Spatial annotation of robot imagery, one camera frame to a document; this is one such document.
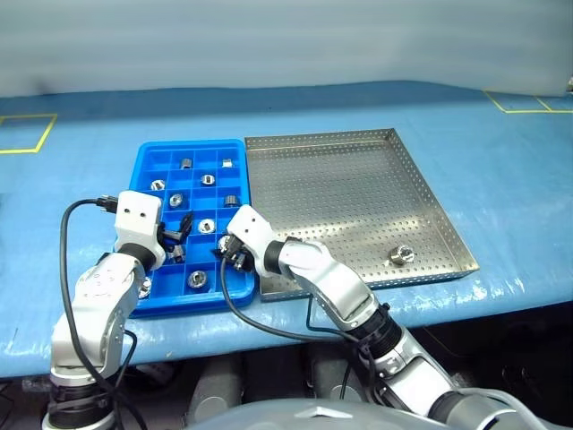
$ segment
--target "stainless steel tray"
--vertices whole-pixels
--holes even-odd
[[[323,242],[373,288],[479,269],[394,129],[247,137],[252,205],[280,234]],[[389,251],[410,245],[398,266]],[[306,296],[261,279],[263,300]]]

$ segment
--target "plastic sheet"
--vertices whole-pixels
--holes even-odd
[[[573,105],[573,99],[562,103]],[[117,194],[139,146],[396,127],[481,270],[378,291],[408,326],[573,299],[571,114],[507,115],[481,92],[378,83],[282,90],[160,90],[0,99],[0,115],[57,112],[38,154],[0,155],[0,376],[49,371],[62,313],[58,229],[72,201]],[[114,241],[113,217],[81,208],[70,223],[70,284]],[[251,317],[304,331],[306,301],[261,303]],[[314,307],[313,323],[327,324]],[[130,320],[135,362],[284,344],[229,312]]]
[[[570,0],[0,3],[0,96],[412,80],[561,94]]]

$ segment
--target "yellow tape line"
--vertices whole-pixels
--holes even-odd
[[[27,115],[3,115],[0,116],[0,125],[2,125],[5,119],[31,119],[31,118],[51,118],[50,122],[48,123],[46,130],[40,136],[38,143],[34,148],[22,148],[22,149],[14,149],[14,150],[0,150],[0,155],[4,154],[36,154],[39,150],[42,149],[42,145],[47,139],[47,136],[54,128],[54,124],[56,123],[57,114],[27,114]]]
[[[547,103],[543,102],[537,96],[533,96],[545,109],[506,109],[504,108],[498,100],[494,99],[493,96],[486,90],[482,90],[483,94],[487,96],[489,100],[493,102],[495,107],[499,109],[504,114],[573,114],[573,110],[568,109],[552,109]]]

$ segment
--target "blue plastic tray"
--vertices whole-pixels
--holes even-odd
[[[180,169],[181,159],[191,159],[192,168]],[[223,168],[223,159],[233,160],[231,168]],[[203,185],[201,176],[211,174],[214,185]],[[151,191],[150,184],[163,179],[166,189]],[[224,208],[228,194],[249,204],[249,185],[244,143],[239,140],[148,142],[140,147],[135,160],[130,189],[156,195],[162,199],[161,219],[168,230],[178,230],[185,213],[193,211],[192,232],[184,244],[185,262],[166,260],[153,271],[151,292],[140,299],[132,316],[199,312],[226,307],[219,278],[220,262],[212,253],[238,208]],[[176,209],[169,207],[169,197],[184,196]],[[197,228],[202,219],[214,219],[216,233],[204,235]],[[194,271],[207,273],[207,284],[201,289],[187,286],[187,277]],[[227,269],[227,287],[237,305],[248,305],[255,290],[254,276]]]

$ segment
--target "white backdrop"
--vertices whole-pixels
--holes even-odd
[[[552,95],[572,0],[4,0],[0,96],[415,80]]]

